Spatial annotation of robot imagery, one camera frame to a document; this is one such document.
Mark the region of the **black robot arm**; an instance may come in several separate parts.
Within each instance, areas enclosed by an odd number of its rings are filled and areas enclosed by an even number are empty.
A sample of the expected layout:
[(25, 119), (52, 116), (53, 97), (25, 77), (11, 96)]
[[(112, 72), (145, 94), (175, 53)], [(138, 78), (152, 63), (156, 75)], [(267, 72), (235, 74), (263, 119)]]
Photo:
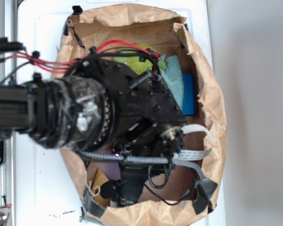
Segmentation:
[(0, 83), (0, 140), (13, 131), (44, 148), (66, 147), (83, 160), (117, 162), (120, 178), (95, 188), (119, 206), (137, 203), (152, 177), (170, 177), (183, 147), (186, 119), (161, 76), (161, 57), (149, 46), (111, 40), (65, 63), (20, 52), (39, 73), (22, 85)]

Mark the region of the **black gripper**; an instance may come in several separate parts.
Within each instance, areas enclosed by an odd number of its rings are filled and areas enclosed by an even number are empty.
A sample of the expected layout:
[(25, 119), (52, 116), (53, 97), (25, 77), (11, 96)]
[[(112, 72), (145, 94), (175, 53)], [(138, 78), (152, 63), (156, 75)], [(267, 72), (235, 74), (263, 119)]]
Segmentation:
[(137, 203), (154, 176), (168, 181), (186, 119), (161, 76), (149, 70), (137, 75), (93, 55), (75, 63), (68, 78), (81, 107), (68, 148), (84, 160), (120, 164), (120, 178), (101, 186), (102, 197), (125, 207)]

